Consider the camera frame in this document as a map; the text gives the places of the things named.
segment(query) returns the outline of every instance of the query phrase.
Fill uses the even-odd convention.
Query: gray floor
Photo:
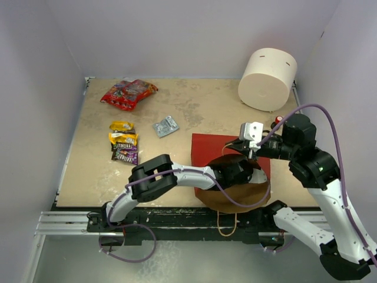
[[[152,242],[124,246],[117,255],[141,258]],[[318,257],[299,241],[273,255],[259,245],[240,242],[159,242],[146,262],[128,264],[99,252],[96,236],[49,236],[39,261],[36,283],[221,283],[337,282]]]

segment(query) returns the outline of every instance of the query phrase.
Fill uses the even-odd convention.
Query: table
[[[135,123],[139,134],[139,159],[144,162],[167,153],[171,159],[190,165],[193,133],[238,136],[243,122],[259,121],[269,129],[276,116],[284,116],[296,105],[291,91],[286,105],[273,113],[243,104],[238,95],[239,80],[234,79],[145,79],[159,91],[139,102],[134,111],[122,111],[100,103],[101,97],[119,79],[92,79],[85,95],[68,164],[61,182],[57,206],[102,206],[113,200],[128,182],[132,165],[111,160],[108,133],[112,121]],[[180,129],[159,139],[152,124],[172,115]],[[289,206],[317,206],[282,160],[271,160],[269,201],[280,199]],[[161,198],[140,206],[203,206],[192,187],[175,187]]]

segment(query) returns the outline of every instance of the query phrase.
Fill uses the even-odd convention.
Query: red mat
[[[192,166],[204,167],[210,161],[221,156],[221,150],[224,145],[236,136],[223,136],[219,134],[193,134],[191,139],[191,164]],[[224,154],[239,154],[231,149],[224,149]],[[264,170],[267,178],[270,180],[270,159],[260,157],[258,159],[259,166]]]

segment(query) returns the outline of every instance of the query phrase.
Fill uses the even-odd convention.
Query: red snack bag
[[[114,85],[102,98],[102,103],[108,103],[122,110],[133,110],[136,104],[154,94],[158,88],[154,84],[142,80],[133,82],[121,81]]]

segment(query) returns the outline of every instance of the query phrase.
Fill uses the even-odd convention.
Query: white cylinder
[[[287,52],[259,49],[249,59],[238,95],[250,107],[275,111],[287,102],[296,71],[297,62]]]

